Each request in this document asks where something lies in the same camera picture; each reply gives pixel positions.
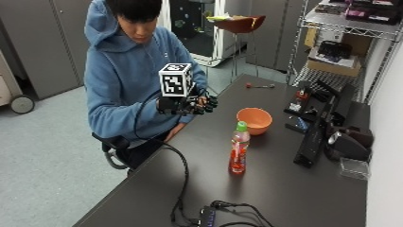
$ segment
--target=small red object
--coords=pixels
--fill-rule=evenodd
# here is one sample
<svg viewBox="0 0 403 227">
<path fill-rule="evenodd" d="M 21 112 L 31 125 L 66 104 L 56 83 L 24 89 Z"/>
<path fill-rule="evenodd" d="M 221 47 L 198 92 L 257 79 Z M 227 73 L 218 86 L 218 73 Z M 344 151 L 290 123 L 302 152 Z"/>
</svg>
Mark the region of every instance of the small red object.
<svg viewBox="0 0 403 227">
<path fill-rule="evenodd" d="M 301 93 L 301 91 L 297 91 L 295 96 L 299 97 L 301 99 L 306 99 L 307 98 L 307 93 Z"/>
</svg>

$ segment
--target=metal shelf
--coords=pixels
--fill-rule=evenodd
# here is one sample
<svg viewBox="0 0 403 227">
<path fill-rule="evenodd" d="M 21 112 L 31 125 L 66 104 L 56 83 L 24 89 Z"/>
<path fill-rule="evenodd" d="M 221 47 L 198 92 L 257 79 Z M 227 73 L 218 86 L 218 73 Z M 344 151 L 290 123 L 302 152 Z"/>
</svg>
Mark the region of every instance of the metal shelf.
<svg viewBox="0 0 403 227">
<path fill-rule="evenodd" d="M 313 81 L 313 88 L 315 90 L 323 90 L 322 87 L 318 86 L 315 81 L 319 79 L 325 83 L 327 83 L 334 89 L 339 90 L 350 83 L 352 86 L 356 87 L 355 94 L 352 100 L 356 102 L 363 102 L 363 84 L 364 84 L 364 69 L 360 70 L 360 73 L 356 77 L 343 76 L 332 73 L 327 73 L 321 70 L 310 69 L 306 65 L 302 67 L 301 72 L 297 76 L 293 86 L 298 86 L 298 83 L 302 80 Z"/>
<path fill-rule="evenodd" d="M 290 83 L 291 74 L 297 74 L 297 82 L 301 80 L 310 80 L 317 81 L 317 79 L 322 79 L 325 82 L 327 82 L 332 87 L 342 86 L 347 83 L 351 83 L 358 87 L 355 100 L 359 102 L 368 103 L 372 92 L 375 90 L 375 87 L 379 85 L 379 80 L 383 77 L 386 66 L 391 59 L 391 54 L 394 52 L 394 49 L 396 48 L 396 44 L 402 41 L 402 27 L 403 22 L 400 22 L 395 26 L 390 25 L 382 25 L 382 24 L 374 24 L 367 22 L 359 22 L 359 21 L 350 21 L 344 19 L 343 15 L 334 15 L 329 13 L 318 13 L 315 12 L 315 9 L 313 9 L 310 12 L 307 12 L 307 5 L 310 0 L 302 0 L 302 11 L 299 15 L 298 20 L 298 30 L 297 30 L 297 37 L 295 37 L 295 44 L 293 49 L 293 54 L 289 62 L 289 70 L 287 70 L 287 83 Z M 311 27 L 318 30 L 329 30 L 329 31 L 338 31 L 346 34 L 354 34 L 359 36 L 368 36 L 375 39 L 384 39 L 390 40 L 391 44 L 387 50 L 387 53 L 382 59 L 380 66 L 378 68 L 375 77 L 372 79 L 372 82 L 370 84 L 367 93 L 363 94 L 363 86 L 364 86 L 364 77 L 366 77 L 366 70 L 362 69 L 362 72 L 358 77 L 352 78 L 348 76 L 335 75 L 326 72 L 322 72 L 319 70 L 311 70 L 306 66 L 303 66 L 301 72 L 297 72 L 294 68 L 295 63 L 295 57 L 297 57 L 297 48 L 301 38 L 301 31 L 303 27 Z"/>
<path fill-rule="evenodd" d="M 332 3 L 334 5 L 344 5 L 344 3 Z M 329 13 L 318 13 L 313 9 L 302 20 L 302 26 L 317 29 L 340 31 L 355 35 L 368 36 L 378 39 L 395 41 L 399 35 L 399 25 L 390 26 L 374 24 L 368 22 L 350 21 L 344 19 L 344 15 Z"/>
</svg>

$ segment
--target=blue hoodie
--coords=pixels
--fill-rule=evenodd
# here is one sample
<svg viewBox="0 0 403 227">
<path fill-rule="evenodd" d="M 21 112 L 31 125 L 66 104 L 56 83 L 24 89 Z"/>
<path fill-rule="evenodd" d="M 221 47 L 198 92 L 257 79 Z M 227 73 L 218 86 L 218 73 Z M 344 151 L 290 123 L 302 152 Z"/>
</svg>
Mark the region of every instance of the blue hoodie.
<svg viewBox="0 0 403 227">
<path fill-rule="evenodd" d="M 166 63 L 193 65 L 193 81 L 206 88 L 206 76 L 177 36 L 157 27 L 146 44 L 137 44 L 121 31 L 105 0 L 93 0 L 86 15 L 86 52 L 84 85 L 86 90 L 89 127 L 104 138 L 124 135 L 132 141 L 138 109 L 148 97 L 160 90 L 158 71 Z M 165 115 L 156 109 L 153 96 L 137 119 L 141 138 L 152 138 L 178 122 L 188 123 L 193 115 Z"/>
</svg>

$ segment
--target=sleeve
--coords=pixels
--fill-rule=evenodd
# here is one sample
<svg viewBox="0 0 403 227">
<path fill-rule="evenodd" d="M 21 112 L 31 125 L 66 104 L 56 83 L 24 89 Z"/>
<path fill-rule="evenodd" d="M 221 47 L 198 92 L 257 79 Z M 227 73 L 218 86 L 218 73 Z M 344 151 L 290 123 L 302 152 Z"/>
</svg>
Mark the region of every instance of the sleeve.
<svg viewBox="0 0 403 227">
<path fill-rule="evenodd" d="M 121 100 L 121 81 L 104 53 L 92 49 L 86 54 L 84 74 L 88 122 L 93 132 L 109 138 L 133 132 L 136 114 L 142 103 L 125 106 Z M 156 117 L 156 99 L 142 108 L 137 129 Z"/>
<path fill-rule="evenodd" d="M 192 58 L 186 47 L 182 45 L 181 41 L 178 40 L 178 37 L 176 36 L 174 33 L 172 33 L 172 35 L 174 36 L 173 43 L 174 43 L 174 46 L 176 46 L 177 62 L 189 62 L 189 63 L 192 63 L 193 81 L 197 83 L 197 87 L 198 87 L 199 92 L 205 92 L 206 87 L 207 87 L 206 74 L 203 73 L 199 64 Z M 186 116 L 182 116 L 180 118 L 178 122 L 189 123 L 193 118 L 194 118 L 194 116 L 192 114 L 188 114 Z"/>
</svg>

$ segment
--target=shelf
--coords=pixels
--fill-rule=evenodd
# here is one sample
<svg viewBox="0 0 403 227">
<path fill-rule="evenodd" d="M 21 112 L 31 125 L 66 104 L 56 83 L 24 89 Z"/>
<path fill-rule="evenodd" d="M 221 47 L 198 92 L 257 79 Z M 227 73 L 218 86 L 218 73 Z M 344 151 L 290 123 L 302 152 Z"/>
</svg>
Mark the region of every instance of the shelf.
<svg viewBox="0 0 403 227">
<path fill-rule="evenodd" d="M 359 21 L 346 20 L 343 15 L 318 13 L 313 9 L 305 16 L 302 26 L 322 30 L 340 31 L 343 33 L 368 36 L 378 39 L 396 40 L 399 25 L 388 26 Z"/>
<path fill-rule="evenodd" d="M 321 70 L 310 69 L 305 65 L 301 69 L 301 72 L 297 76 L 293 86 L 297 86 L 302 80 L 313 81 L 313 88 L 317 90 L 323 90 L 315 81 L 319 79 L 326 82 L 334 89 L 339 90 L 344 87 L 347 83 L 356 87 L 355 94 L 352 100 L 356 102 L 363 102 L 363 84 L 364 84 L 364 76 L 366 72 L 362 69 L 359 75 L 356 77 L 343 76 L 332 73 L 323 72 Z"/>
</svg>

